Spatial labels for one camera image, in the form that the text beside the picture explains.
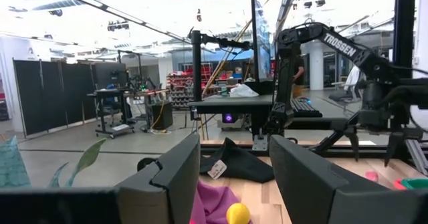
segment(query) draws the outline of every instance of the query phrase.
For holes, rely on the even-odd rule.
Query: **pink object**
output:
[[[379,176],[377,175],[376,171],[367,171],[366,172],[366,178],[369,179],[369,180],[371,180],[371,181],[374,181],[376,183],[379,180]]]
[[[193,201],[191,224],[227,224],[227,210],[238,202],[229,187],[212,187],[199,181]]]
[[[401,184],[401,180],[400,180],[400,179],[397,179],[397,180],[395,180],[395,181],[394,181],[394,187],[395,187],[397,190],[406,190],[406,189],[407,189],[405,186],[403,186],[403,185]]]

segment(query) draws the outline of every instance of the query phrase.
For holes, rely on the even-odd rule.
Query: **purple light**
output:
[[[232,118],[232,115],[231,114],[225,114],[225,120],[226,120],[226,122],[232,122],[232,120],[233,120],[233,118]]]

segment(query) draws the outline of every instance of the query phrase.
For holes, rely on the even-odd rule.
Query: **person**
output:
[[[304,60],[301,56],[302,51],[299,49],[298,52],[299,56],[296,59],[296,63],[294,64],[294,78],[293,78],[293,98],[297,98],[302,96],[302,90],[303,90],[303,73],[305,72],[304,69]]]
[[[116,88],[115,84],[109,84],[106,87],[107,90],[113,90],[115,88]],[[113,98],[106,98],[104,100],[104,105],[109,105],[114,110],[119,110],[122,107],[121,103],[114,101],[114,97]],[[127,118],[132,118],[131,106],[128,103],[126,103],[126,105],[125,105],[125,111],[126,111],[126,117]]]

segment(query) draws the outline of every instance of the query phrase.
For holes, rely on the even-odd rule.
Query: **concrete floor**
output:
[[[331,103],[327,96],[329,92],[306,93],[312,101],[313,107],[321,111],[324,117],[343,117],[342,109]],[[357,111],[358,105],[351,106],[351,111]],[[169,134],[143,133],[139,130],[135,134],[118,136],[114,140],[108,138],[102,146],[102,152],[93,166],[82,171],[76,178],[75,186],[110,186],[136,172],[137,162],[147,156],[158,156],[176,145],[191,132],[192,122],[187,121],[185,126],[185,111],[174,113],[174,125],[170,127]],[[222,132],[216,121],[208,123],[210,139],[249,140],[251,134],[246,131]],[[0,133],[10,134],[7,122],[0,122]],[[72,172],[82,152],[100,137],[96,137],[94,129],[97,122],[61,130],[44,136],[21,140],[19,148],[27,166],[33,186],[45,187],[56,169],[70,162],[63,172],[67,178]],[[287,130],[286,136],[298,140],[322,140],[331,131],[325,130]],[[386,144],[387,136],[372,136],[359,134],[360,140],[371,140],[376,144]]]

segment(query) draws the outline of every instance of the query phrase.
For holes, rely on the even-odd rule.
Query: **pink cloth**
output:
[[[191,220],[194,224],[227,224],[227,210],[238,202],[229,187],[211,187],[199,181]]]

